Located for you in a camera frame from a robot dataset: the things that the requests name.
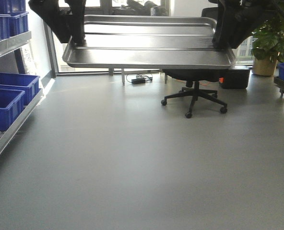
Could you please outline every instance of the white wall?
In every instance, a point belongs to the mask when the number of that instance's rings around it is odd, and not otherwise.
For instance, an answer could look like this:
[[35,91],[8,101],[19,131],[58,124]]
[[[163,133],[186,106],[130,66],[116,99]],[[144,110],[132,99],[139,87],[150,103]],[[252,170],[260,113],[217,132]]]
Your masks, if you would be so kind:
[[28,1],[26,1],[26,11],[29,12],[28,26],[32,33],[31,47],[33,58],[35,61],[37,74],[43,78],[51,69],[44,32],[44,24],[43,20],[29,8],[27,2]]
[[216,7],[217,4],[208,0],[170,0],[170,15],[175,17],[200,17],[201,11],[207,7]]

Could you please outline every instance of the black case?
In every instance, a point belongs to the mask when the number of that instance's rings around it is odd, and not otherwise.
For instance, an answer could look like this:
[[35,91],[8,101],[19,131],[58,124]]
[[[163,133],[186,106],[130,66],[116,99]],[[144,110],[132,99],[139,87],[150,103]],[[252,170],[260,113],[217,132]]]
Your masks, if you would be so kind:
[[249,74],[248,67],[234,66],[219,79],[219,84],[223,89],[245,89],[249,83]]

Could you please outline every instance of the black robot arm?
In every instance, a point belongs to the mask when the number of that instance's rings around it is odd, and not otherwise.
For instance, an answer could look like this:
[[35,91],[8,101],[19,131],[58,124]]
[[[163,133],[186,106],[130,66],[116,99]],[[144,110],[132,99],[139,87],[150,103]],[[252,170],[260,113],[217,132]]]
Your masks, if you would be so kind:
[[[61,43],[70,37],[80,44],[84,40],[86,0],[65,0],[70,9],[61,10],[59,0],[29,0],[35,11],[56,34]],[[209,0],[218,4],[218,18],[213,45],[217,49],[237,48],[263,22],[284,11],[278,0]]]

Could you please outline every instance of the stainless steel tray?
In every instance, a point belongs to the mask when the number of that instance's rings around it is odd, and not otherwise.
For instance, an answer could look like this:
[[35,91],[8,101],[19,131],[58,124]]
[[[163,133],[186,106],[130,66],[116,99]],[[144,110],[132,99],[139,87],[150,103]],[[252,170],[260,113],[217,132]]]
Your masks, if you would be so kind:
[[63,60],[80,68],[227,69],[231,49],[216,50],[216,22],[205,17],[86,15],[85,42],[70,41]]

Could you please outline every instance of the gray floor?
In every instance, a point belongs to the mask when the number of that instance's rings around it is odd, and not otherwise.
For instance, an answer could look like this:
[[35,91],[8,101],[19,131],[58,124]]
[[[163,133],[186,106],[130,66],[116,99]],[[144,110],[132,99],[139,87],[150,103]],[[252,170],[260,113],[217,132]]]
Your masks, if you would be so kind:
[[[154,75],[58,77],[0,158],[0,230],[284,230],[284,97],[273,78],[160,104]],[[211,83],[208,89],[217,88]]]

